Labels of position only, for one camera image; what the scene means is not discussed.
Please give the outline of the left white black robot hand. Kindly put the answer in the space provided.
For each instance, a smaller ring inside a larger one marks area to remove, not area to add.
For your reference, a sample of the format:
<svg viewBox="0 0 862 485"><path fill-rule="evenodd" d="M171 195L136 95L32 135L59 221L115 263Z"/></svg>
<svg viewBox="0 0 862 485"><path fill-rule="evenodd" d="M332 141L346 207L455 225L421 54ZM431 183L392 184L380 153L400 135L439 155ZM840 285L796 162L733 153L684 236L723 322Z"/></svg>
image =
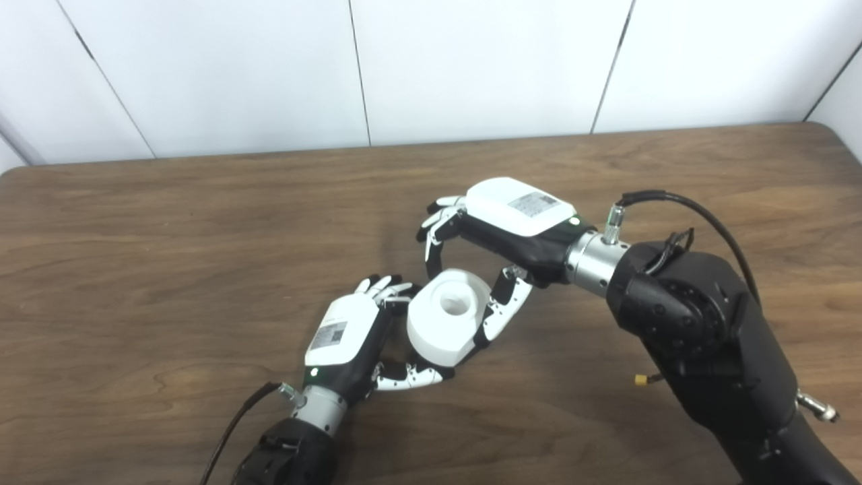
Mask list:
<svg viewBox="0 0 862 485"><path fill-rule="evenodd" d="M405 362L383 356L396 320L406 316L421 288L399 274L372 274L331 302L306 350L302 386L329 390L354 406L378 389L408 390L455 378L454 368L428 362L415 350Z"/></svg>

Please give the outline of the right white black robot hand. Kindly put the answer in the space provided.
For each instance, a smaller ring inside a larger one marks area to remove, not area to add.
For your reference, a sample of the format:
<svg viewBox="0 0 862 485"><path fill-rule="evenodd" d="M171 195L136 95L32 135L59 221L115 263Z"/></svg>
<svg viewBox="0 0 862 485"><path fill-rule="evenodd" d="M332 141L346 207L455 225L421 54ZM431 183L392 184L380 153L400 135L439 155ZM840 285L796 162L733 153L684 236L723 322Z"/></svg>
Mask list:
<svg viewBox="0 0 862 485"><path fill-rule="evenodd" d="M509 177L486 179L464 195L439 197L427 212L416 239L424 245L430 278L441 273L444 243L455 238L506 261L472 337L477 349L499 336L532 289L572 282L573 246L593 230L571 203Z"/></svg>

